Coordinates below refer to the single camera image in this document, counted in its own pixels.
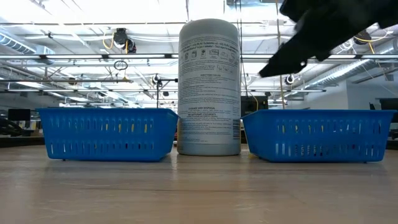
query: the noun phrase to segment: white cylindrical container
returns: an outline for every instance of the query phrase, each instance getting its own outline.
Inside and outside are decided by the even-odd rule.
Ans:
[[[239,34],[229,22],[202,19],[180,32],[180,154],[230,156],[241,151]]]

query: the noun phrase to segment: basket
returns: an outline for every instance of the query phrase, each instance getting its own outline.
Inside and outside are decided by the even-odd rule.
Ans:
[[[271,162],[376,162],[395,112],[260,110],[243,124],[250,152]]]
[[[38,109],[51,159],[159,161],[173,145],[169,109]]]

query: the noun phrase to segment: label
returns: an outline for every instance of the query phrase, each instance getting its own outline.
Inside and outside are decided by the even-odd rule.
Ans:
[[[180,42],[178,141],[240,142],[238,38],[196,35]]]

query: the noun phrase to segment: desk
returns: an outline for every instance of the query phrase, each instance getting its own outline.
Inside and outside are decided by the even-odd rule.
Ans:
[[[398,151],[380,163],[271,164],[249,155],[160,163],[58,161],[0,150],[0,223],[397,223]]]

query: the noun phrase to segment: wall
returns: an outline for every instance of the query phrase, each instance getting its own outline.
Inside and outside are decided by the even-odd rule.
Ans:
[[[59,106],[59,102],[51,96],[39,96],[36,93],[27,93],[27,97],[20,96],[19,93],[0,94],[0,110],[8,110],[9,108],[34,110],[36,108],[55,106]]]
[[[287,109],[348,109],[347,84],[345,81],[336,87],[326,87],[324,93],[309,93],[304,101],[290,101]]]
[[[386,81],[384,77],[377,77],[360,84],[348,81],[348,108],[368,110],[369,103],[379,104],[377,98],[398,98],[398,76],[394,78],[394,81]]]

